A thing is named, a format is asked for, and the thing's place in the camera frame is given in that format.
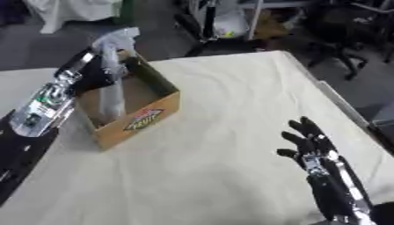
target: cardboard box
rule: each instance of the cardboard box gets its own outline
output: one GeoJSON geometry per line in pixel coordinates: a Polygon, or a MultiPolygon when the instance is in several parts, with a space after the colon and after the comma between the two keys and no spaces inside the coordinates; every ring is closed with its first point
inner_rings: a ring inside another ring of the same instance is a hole
{"type": "Polygon", "coordinates": [[[179,90],[172,83],[141,56],[129,60],[133,71],[123,78],[126,116],[107,124],[100,121],[99,90],[86,92],[77,101],[102,149],[125,141],[179,109],[179,90]]]}

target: floor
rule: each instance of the floor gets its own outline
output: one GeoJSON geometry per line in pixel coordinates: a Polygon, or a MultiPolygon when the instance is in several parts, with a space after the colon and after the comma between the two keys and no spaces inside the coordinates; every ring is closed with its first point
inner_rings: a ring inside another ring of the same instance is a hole
{"type": "MultiPolygon", "coordinates": [[[[177,10],[172,0],[135,0],[135,25],[142,35],[136,48],[149,61],[181,57],[194,43],[183,31],[174,28],[173,14],[177,10]]],[[[69,23],[61,31],[41,35],[41,22],[29,20],[24,25],[0,28],[0,70],[59,67],[73,54],[87,47],[103,33],[118,29],[111,21],[97,23],[69,23]]],[[[304,48],[307,42],[296,36],[284,40],[284,49],[290,50],[303,63],[309,56],[304,48]]],[[[340,95],[356,108],[390,102],[394,99],[394,62],[385,64],[373,50],[364,51],[370,59],[368,66],[353,81],[343,79],[346,70],[338,62],[325,62],[311,72],[326,80],[340,95]]]]}

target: printed label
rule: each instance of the printed label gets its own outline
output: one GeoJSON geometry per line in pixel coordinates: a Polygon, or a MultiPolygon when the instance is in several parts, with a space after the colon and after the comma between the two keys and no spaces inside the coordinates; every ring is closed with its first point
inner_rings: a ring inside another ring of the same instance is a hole
{"type": "Polygon", "coordinates": [[[135,119],[127,126],[124,130],[141,130],[149,126],[157,116],[162,113],[163,109],[146,109],[143,110],[141,115],[135,117],[135,119]]]}

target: office chair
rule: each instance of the office chair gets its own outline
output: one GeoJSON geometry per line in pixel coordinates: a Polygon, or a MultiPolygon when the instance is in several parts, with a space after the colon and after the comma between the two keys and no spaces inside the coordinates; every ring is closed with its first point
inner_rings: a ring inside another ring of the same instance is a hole
{"type": "Polygon", "coordinates": [[[369,4],[352,3],[353,7],[367,12],[360,38],[383,51],[383,61],[389,63],[394,53],[394,1],[373,1],[369,4]]]}
{"type": "Polygon", "coordinates": [[[176,24],[188,31],[198,44],[187,52],[185,57],[200,55],[206,49],[210,50],[235,50],[240,52],[256,52],[263,49],[266,43],[263,40],[245,40],[239,38],[222,38],[215,33],[216,7],[218,0],[200,1],[201,5],[207,6],[203,27],[198,23],[192,13],[180,13],[175,15],[176,24]]]}
{"type": "Polygon", "coordinates": [[[368,60],[361,55],[347,52],[349,48],[360,48],[357,35],[354,33],[353,13],[348,11],[344,4],[322,2],[306,9],[305,15],[303,26],[317,39],[317,42],[310,43],[310,49],[317,50],[317,55],[308,66],[312,68],[327,58],[337,58],[350,70],[345,79],[355,78],[359,70],[367,65],[368,60]],[[352,59],[360,62],[354,64],[352,59]]]}

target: chair wheel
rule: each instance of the chair wheel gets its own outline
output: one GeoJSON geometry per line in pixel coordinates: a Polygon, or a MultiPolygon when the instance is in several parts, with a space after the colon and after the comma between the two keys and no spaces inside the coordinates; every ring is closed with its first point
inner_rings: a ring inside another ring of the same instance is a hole
{"type": "Polygon", "coordinates": [[[357,76],[357,74],[355,74],[355,73],[350,73],[350,74],[348,74],[348,75],[345,76],[345,80],[351,81],[351,80],[353,80],[356,76],[357,76]]]}
{"type": "Polygon", "coordinates": [[[358,69],[363,69],[366,65],[367,65],[367,62],[360,62],[360,63],[357,65],[357,68],[358,68],[358,69]]]}

